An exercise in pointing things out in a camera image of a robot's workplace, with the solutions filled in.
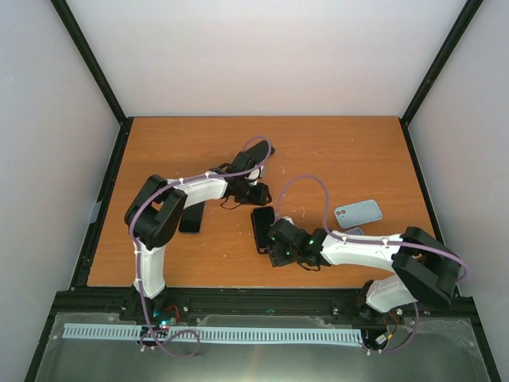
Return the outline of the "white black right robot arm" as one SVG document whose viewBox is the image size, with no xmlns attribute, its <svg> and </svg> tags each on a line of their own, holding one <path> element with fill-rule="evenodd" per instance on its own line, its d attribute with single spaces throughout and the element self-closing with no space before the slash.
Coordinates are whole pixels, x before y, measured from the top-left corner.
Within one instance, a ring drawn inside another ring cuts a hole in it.
<svg viewBox="0 0 509 382">
<path fill-rule="evenodd" d="M 389 271 L 382 280 L 365 282 L 359 310 L 385 314 L 420 302 L 433 309 L 449 308 L 460 279 L 462 260 L 444 244 L 417 227 L 390 236 L 358 236 L 296 227 L 288 218 L 268 230 L 268 253 L 273 267 L 296 263 L 306 270 L 356 265 Z"/>
</svg>

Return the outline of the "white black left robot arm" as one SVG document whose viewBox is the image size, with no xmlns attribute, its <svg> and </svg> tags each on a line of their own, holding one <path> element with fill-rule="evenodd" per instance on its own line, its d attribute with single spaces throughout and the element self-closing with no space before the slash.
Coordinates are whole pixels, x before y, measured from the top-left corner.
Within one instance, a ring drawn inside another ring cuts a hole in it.
<svg viewBox="0 0 509 382">
<path fill-rule="evenodd" d="M 165 289 L 165 248 L 183 211 L 229 197 L 240 205 L 269 204 L 269 188 L 259 180 L 273 153 L 273 148 L 255 146 L 238 152 L 233 162 L 193 177 L 165 179 L 154 174 L 146 180 L 124 217 L 134 245 L 134 287 L 142 295 L 137 309 L 146 319 L 164 314 L 165 300 L 159 294 Z"/>
</svg>

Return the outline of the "black phone on table top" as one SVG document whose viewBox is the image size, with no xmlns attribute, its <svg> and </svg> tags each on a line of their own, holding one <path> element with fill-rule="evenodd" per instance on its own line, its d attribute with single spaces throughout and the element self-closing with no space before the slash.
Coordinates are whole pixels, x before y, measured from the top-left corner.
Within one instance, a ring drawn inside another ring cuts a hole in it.
<svg viewBox="0 0 509 382">
<path fill-rule="evenodd" d="M 244 153 L 255 164 L 258 164 L 261 163 L 267 155 L 271 156 L 274 154 L 275 149 L 273 147 L 269 147 L 269 144 L 266 140 L 262 140 L 245 150 Z"/>
</svg>

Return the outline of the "blue phone black screen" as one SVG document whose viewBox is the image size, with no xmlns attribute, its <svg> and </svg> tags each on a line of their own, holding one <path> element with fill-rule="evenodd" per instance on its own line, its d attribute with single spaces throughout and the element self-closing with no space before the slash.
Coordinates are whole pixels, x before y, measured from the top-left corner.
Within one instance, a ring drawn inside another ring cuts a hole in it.
<svg viewBox="0 0 509 382">
<path fill-rule="evenodd" d="M 181 216 L 178 231 L 183 234 L 198 234 L 204 215 L 205 203 L 199 203 L 186 208 Z"/>
</svg>

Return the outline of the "lavender phone case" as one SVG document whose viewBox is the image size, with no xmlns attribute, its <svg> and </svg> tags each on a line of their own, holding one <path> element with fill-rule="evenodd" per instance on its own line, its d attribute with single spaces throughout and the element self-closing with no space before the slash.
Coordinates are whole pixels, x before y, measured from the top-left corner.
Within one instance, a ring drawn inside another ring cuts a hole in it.
<svg viewBox="0 0 509 382">
<path fill-rule="evenodd" d="M 347 231 L 344 231 L 344 234 L 346 235 L 354 235 L 354 236 L 363 236 L 364 235 L 364 232 L 361 228 L 351 228 L 351 229 L 348 229 Z"/>
</svg>

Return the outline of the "light blue phone case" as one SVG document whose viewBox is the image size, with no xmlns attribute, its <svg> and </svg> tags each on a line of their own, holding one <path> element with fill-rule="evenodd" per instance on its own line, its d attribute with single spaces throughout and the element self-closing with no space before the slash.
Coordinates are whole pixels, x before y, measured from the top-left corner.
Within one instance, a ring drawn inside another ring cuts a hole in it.
<svg viewBox="0 0 509 382">
<path fill-rule="evenodd" d="M 343 228 L 354 228 L 381 220 L 383 213 L 373 199 L 343 205 L 334 209 L 338 225 Z"/>
</svg>

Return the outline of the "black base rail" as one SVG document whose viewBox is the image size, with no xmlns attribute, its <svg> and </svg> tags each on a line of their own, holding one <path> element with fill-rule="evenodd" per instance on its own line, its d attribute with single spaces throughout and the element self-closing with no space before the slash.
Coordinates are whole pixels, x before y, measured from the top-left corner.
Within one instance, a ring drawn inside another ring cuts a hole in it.
<svg viewBox="0 0 509 382">
<path fill-rule="evenodd" d="M 361 314 L 358 289 L 165 288 L 146 305 L 151 322 L 178 318 L 195 325 L 209 315 L 311 317 L 327 323 L 382 326 L 389 316 Z"/>
</svg>

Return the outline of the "black left frame post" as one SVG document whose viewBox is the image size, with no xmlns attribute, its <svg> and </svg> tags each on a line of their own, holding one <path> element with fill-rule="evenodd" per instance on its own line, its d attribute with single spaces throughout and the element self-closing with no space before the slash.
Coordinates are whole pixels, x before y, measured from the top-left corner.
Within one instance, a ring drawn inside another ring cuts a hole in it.
<svg viewBox="0 0 509 382">
<path fill-rule="evenodd" d="M 120 106 L 120 103 L 115 96 L 95 54 L 89 45 L 83 30 L 80 28 L 76 17 L 74 16 L 71 7 L 65 0 L 51 0 L 53 9 L 56 11 L 59 19 L 65 27 L 68 35 L 70 36 L 74 46 L 78 50 L 83 62 L 87 66 L 88 71 L 91 73 L 96 85 L 98 86 L 107 106 L 110 108 L 113 116 L 119 125 L 122 125 L 127 117 Z"/>
</svg>

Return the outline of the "black frame post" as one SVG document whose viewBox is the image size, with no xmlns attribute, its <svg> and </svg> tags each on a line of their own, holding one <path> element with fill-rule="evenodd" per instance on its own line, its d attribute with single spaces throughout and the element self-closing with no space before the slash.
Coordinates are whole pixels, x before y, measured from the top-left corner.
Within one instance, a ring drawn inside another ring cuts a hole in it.
<svg viewBox="0 0 509 382">
<path fill-rule="evenodd" d="M 442 42 L 441 47 L 433 58 L 426 74 L 422 78 L 409 105 L 400 118 L 400 122 L 404 129 L 409 128 L 426 96 L 429 94 L 437 78 L 446 66 L 449 58 L 452 56 L 455 48 L 458 46 L 483 2 L 483 0 L 468 0 L 464 3 L 446 38 Z"/>
<path fill-rule="evenodd" d="M 110 108 L 113 116 L 119 125 L 122 125 L 127 117 L 120 106 L 120 103 L 115 96 L 95 54 L 89 45 L 83 30 L 80 28 L 76 17 L 74 16 L 71 7 L 65 0 L 51 0 L 53 9 L 56 11 L 59 19 L 65 27 L 68 35 L 70 36 L 74 46 L 78 50 L 83 62 L 87 66 L 88 71 L 91 73 L 96 85 L 98 86 L 107 106 Z"/>
</svg>

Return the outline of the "black right frame post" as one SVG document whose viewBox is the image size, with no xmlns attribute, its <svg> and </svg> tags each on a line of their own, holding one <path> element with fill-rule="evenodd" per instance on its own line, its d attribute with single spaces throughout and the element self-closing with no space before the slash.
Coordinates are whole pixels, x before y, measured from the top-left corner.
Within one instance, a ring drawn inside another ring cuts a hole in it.
<svg viewBox="0 0 509 382">
<path fill-rule="evenodd" d="M 400 122 L 404 129 L 409 128 L 426 96 L 429 94 L 437 78 L 446 66 L 449 58 L 452 56 L 455 48 L 458 46 L 483 2 L 483 0 L 468 0 L 464 3 L 446 38 L 442 42 L 441 47 L 433 58 L 426 74 L 422 78 L 409 105 L 400 118 Z"/>
</svg>

